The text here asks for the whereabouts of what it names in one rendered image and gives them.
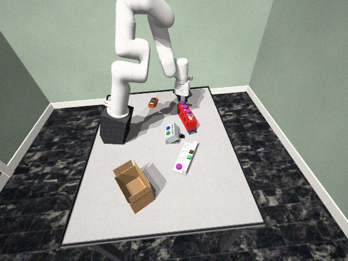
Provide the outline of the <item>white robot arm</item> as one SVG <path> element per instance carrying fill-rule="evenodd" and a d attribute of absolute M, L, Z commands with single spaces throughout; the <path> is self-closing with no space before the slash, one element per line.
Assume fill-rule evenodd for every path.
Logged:
<path fill-rule="evenodd" d="M 135 38 L 135 14 L 148 15 L 164 75 L 176 78 L 179 83 L 193 80 L 193 76 L 188 74 L 188 60 L 173 58 L 168 28 L 174 24 L 175 17 L 169 5 L 164 0 L 117 0 L 116 54 L 122 58 L 138 60 L 139 63 L 112 63 L 111 101 L 104 99 L 103 102 L 107 106 L 107 113 L 114 118 L 125 118 L 129 114 L 129 82 L 145 83 L 148 79 L 151 49 L 148 41 Z"/>

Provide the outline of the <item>orange digital multimeter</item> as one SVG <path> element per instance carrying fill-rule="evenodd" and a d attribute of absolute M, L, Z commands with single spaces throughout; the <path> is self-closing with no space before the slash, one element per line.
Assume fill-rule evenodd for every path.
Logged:
<path fill-rule="evenodd" d="M 148 104 L 148 107 L 149 107 L 149 108 L 154 108 L 155 105 L 157 104 L 157 102 L 158 102 L 158 98 L 152 97 L 151 100 L 150 100 L 150 102 L 149 102 L 149 104 Z"/>

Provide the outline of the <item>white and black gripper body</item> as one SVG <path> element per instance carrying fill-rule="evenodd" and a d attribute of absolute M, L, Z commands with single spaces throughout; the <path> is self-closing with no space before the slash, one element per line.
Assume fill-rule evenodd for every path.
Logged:
<path fill-rule="evenodd" d="M 174 92 L 180 96 L 188 96 L 190 90 L 189 80 L 185 83 L 179 83 L 175 80 Z"/>

